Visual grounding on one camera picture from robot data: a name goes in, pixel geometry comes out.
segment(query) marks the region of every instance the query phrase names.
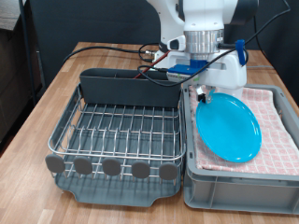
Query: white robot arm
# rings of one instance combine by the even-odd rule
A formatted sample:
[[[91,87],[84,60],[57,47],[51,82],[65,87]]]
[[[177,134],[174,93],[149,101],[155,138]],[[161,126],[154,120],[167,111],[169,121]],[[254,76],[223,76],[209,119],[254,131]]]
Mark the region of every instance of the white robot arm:
[[[168,79],[181,81],[198,71],[225,50],[223,43],[224,24],[244,24],[258,8],[258,0],[149,0],[157,9],[162,28],[162,43],[169,50]],[[176,8],[182,7],[184,21],[178,17]],[[236,52],[213,63],[208,69],[192,79],[191,84],[218,87],[222,92],[239,98],[247,83],[246,66],[242,66]]]

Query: metal wire grid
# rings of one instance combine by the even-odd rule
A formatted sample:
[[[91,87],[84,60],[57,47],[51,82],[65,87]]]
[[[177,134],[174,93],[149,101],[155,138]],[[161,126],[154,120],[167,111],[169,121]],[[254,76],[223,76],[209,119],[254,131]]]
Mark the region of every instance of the metal wire grid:
[[[80,97],[72,115],[64,127],[66,134],[55,148],[50,147],[54,153],[64,155],[67,177],[76,172],[73,160],[78,155],[91,159],[93,178],[105,174],[102,161],[108,157],[120,161],[120,180],[132,176],[136,160],[149,163],[148,180],[159,177],[163,162],[178,167],[182,163],[181,116],[177,108],[84,105]]]

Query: black background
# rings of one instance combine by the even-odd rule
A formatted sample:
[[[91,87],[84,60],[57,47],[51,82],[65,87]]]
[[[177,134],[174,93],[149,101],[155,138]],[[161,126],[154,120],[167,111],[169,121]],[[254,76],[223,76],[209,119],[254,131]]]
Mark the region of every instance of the black background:
[[[292,97],[299,103],[297,54],[299,1],[288,0],[292,11],[278,18],[260,35],[261,45]],[[64,57],[79,41],[146,44],[159,42],[160,21],[146,0],[31,0],[38,46],[46,79],[52,82]],[[281,0],[260,0],[258,28],[282,10]],[[226,26],[225,43],[253,35],[253,21]],[[247,45],[257,49],[256,41]]]

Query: dark floor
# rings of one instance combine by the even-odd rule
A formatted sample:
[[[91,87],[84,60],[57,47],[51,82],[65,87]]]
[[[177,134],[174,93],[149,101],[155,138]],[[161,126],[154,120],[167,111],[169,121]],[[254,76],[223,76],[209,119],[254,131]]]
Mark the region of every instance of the dark floor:
[[[31,111],[34,109],[34,104],[31,101],[29,101],[26,105],[26,107],[23,109],[17,120],[14,122],[12,127],[10,128],[7,135],[4,137],[2,142],[0,143],[0,158],[5,153],[6,149],[8,148],[10,142],[13,140],[13,138],[16,136],[17,132],[23,125],[23,123],[27,120],[28,116],[30,115]]]

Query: red wire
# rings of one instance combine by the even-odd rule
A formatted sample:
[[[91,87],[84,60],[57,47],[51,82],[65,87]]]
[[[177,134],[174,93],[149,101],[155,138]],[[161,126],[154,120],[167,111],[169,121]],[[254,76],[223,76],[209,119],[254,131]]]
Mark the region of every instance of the red wire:
[[[166,57],[168,56],[169,52],[170,52],[170,50],[169,50],[167,53],[165,53],[163,56],[161,56],[156,62],[151,63],[150,66],[153,66],[153,65],[159,63],[159,62],[160,62],[161,60],[163,60],[164,58],[166,58]],[[146,68],[145,70],[143,70],[143,73],[146,73],[146,72],[148,72],[149,70],[150,70],[150,68]],[[139,78],[139,77],[141,77],[141,73],[139,73],[139,74],[138,74],[137,76],[135,76],[134,78]]]

